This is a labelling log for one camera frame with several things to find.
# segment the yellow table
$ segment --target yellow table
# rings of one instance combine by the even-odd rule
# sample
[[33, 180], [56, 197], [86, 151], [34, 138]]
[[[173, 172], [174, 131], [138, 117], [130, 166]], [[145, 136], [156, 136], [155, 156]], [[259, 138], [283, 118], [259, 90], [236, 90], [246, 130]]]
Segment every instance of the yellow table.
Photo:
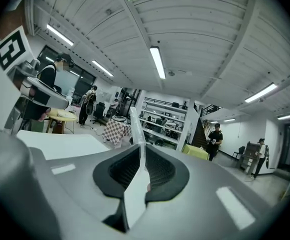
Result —
[[62, 116], [59, 116], [59, 110], [61, 110], [61, 109], [52, 108], [50, 110], [50, 112], [47, 114], [48, 117], [49, 117], [49, 122], [48, 122], [48, 126], [47, 126], [47, 129], [46, 129], [46, 133], [49, 132], [49, 129], [51, 127], [51, 124], [52, 124], [53, 120], [61, 121], [61, 133], [62, 134], [64, 134], [64, 129], [65, 129], [66, 122], [73, 122], [73, 130], [74, 130], [74, 121], [77, 120], [77, 116], [73, 113], [75, 118], [62, 117]]
[[208, 160], [209, 154], [204, 150], [197, 146], [191, 146], [186, 144], [181, 151], [184, 154], [191, 155], [200, 159]]

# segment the white shelving unit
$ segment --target white shelving unit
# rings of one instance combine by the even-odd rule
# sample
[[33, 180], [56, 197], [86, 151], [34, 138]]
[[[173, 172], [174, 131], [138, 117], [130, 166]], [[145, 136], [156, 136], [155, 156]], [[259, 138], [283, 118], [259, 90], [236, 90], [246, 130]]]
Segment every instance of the white shelving unit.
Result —
[[[157, 131], [142, 127], [143, 131], [152, 135], [153, 139], [157, 139], [158, 137], [170, 143], [183, 146], [184, 143], [180, 143], [180, 136], [183, 133], [182, 129], [185, 124], [187, 112], [188, 111], [185, 109], [173, 107], [167, 104], [148, 101], [145, 98], [145, 100], [143, 101], [142, 110], [141, 110], [142, 118], [140, 117], [139, 120], [141, 123], [145, 122], [146, 124], [151, 124], [153, 126], [162, 128], [162, 132], [157, 132]], [[167, 119], [168, 123], [175, 123], [176, 125], [178, 125], [178, 128], [176, 127], [175, 129], [175, 128], [168, 127], [166, 125], [160, 125], [153, 121], [149, 121], [148, 116], [151, 116], [154, 119], [165, 118]], [[174, 134], [177, 133], [178, 139], [166, 136], [166, 134], [164, 134], [164, 130], [169, 130], [171, 132], [174, 132]]]

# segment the ceiling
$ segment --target ceiling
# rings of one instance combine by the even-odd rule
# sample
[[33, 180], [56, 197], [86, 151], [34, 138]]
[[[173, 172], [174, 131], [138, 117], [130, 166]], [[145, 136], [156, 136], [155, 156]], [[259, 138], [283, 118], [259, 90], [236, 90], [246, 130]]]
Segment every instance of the ceiling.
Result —
[[[276, 0], [33, 3], [37, 35], [113, 85], [194, 97], [247, 114], [290, 108], [290, 18]], [[74, 45], [63, 43], [47, 24]], [[160, 49], [166, 79], [159, 78], [151, 46]], [[113, 77], [94, 68], [92, 60]], [[273, 95], [256, 105], [244, 103], [273, 82], [278, 85]]]

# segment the staircase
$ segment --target staircase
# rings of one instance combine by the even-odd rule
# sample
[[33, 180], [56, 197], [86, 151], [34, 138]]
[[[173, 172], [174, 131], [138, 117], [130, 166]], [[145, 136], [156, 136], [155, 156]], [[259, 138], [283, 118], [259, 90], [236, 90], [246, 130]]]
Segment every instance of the staircase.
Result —
[[195, 131], [193, 140], [191, 142], [191, 145], [198, 148], [202, 147], [204, 150], [207, 149], [207, 141], [205, 137], [205, 132], [204, 132], [204, 128], [203, 128], [200, 118], [198, 119], [196, 131]]

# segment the red and white checkered tablecloth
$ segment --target red and white checkered tablecloth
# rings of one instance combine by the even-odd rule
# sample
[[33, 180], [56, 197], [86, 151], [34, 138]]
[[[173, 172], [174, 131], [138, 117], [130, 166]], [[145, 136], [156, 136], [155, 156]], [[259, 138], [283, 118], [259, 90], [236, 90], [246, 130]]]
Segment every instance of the red and white checkered tablecloth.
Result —
[[104, 140], [109, 140], [114, 145], [117, 145], [124, 136], [131, 136], [131, 134], [132, 128], [130, 125], [109, 119], [102, 136]]

